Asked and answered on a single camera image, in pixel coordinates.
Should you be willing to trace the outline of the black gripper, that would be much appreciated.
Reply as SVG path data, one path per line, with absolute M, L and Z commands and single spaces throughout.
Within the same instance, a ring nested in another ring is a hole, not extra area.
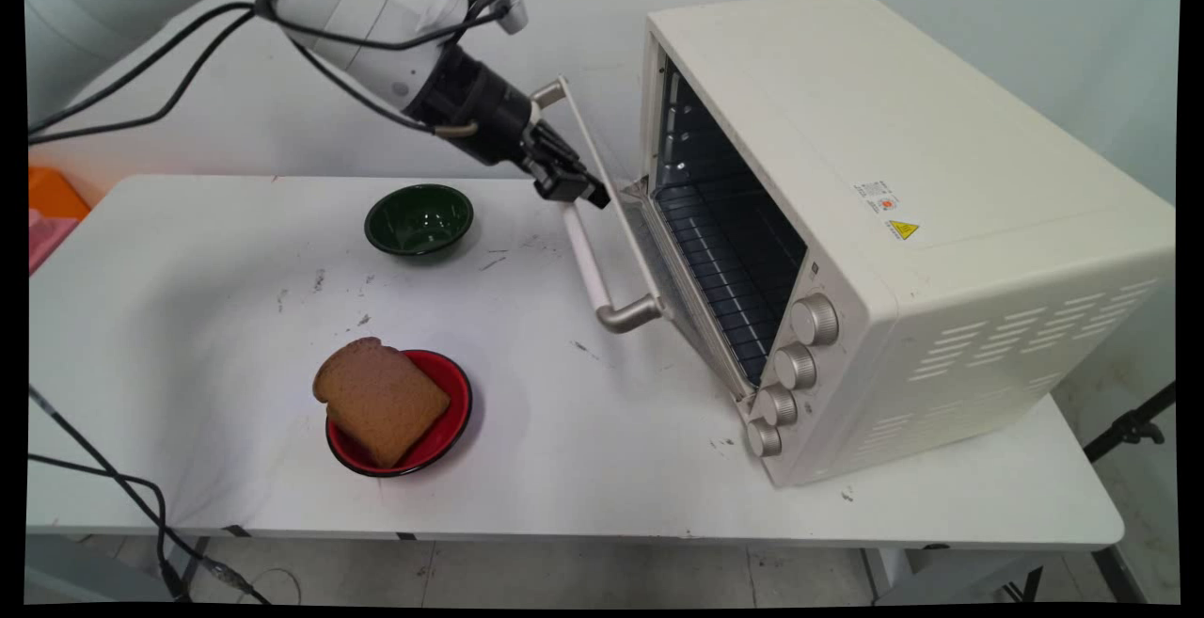
M 454 131 L 444 141 L 486 166 L 531 164 L 536 193 L 547 201 L 573 204 L 584 199 L 598 210 L 610 205 L 610 194 L 582 163 L 549 122 L 531 125 L 533 104 L 460 45 L 442 45 L 426 82 L 405 107 L 405 114 L 431 128 Z

